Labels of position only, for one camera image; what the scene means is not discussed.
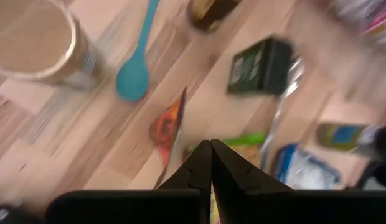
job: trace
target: wooden floor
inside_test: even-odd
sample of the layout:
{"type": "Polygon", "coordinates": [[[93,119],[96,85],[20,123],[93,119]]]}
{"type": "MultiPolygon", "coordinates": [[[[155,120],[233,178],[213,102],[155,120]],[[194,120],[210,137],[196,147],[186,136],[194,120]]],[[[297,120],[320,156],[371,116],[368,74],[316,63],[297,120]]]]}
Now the wooden floor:
{"type": "MultiPolygon", "coordinates": [[[[225,87],[233,54],[270,34],[290,38],[306,63],[301,86],[283,112],[271,158],[291,142],[315,144],[311,133],[325,119],[386,121],[386,92],[374,88],[386,86],[386,78],[368,82],[367,76],[375,73],[369,69],[378,63],[372,61],[376,53],[307,1],[244,0],[217,32],[205,35],[186,21],[188,0],[161,0],[146,55],[150,87],[137,103],[117,97],[114,79],[134,51],[148,1],[65,3],[106,59],[106,78],[93,91],[78,91],[0,76],[0,203],[21,202],[41,212],[70,190],[153,188],[162,165],[148,129],[185,87],[180,148],[201,139],[266,131],[275,99],[236,98],[226,95],[225,87]]],[[[360,175],[366,162],[314,152],[341,171],[345,184],[360,175]]]]}

